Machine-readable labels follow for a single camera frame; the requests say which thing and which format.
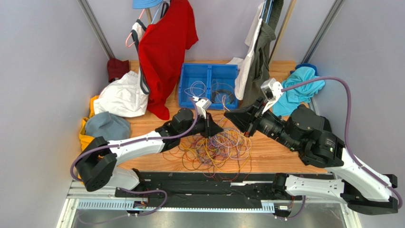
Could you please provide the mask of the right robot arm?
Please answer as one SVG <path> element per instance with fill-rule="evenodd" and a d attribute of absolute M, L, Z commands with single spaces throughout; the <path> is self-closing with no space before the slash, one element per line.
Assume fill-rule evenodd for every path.
<path fill-rule="evenodd" d="M 225 112 L 245 136 L 260 132 L 292 152 L 297 152 L 305 165 L 324 168 L 337 175 L 322 180 L 278 173 L 272 182 L 272 193 L 279 198 L 317 197 L 345 203 L 351 210 L 365 215 L 395 214 L 399 202 L 391 193 L 397 187 L 393 174 L 367 172 L 355 162 L 345 143 L 331 131 L 328 119 L 299 105 L 287 120 L 264 109 L 259 98 L 253 105 Z"/>

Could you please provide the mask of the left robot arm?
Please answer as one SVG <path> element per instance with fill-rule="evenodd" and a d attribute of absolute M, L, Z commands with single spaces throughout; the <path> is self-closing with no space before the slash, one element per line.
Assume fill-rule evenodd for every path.
<path fill-rule="evenodd" d="M 223 132 L 210 113 L 194 115 L 190 109 L 180 109 L 172 120 L 148 134 L 118 141 L 93 139 L 76 158 L 73 167 L 76 180 L 81 180 L 88 192 L 105 186 L 133 190 L 139 183 L 138 171 L 119 165 L 144 155 L 169 151 L 180 144 L 181 138 L 201 135 L 213 137 Z"/>

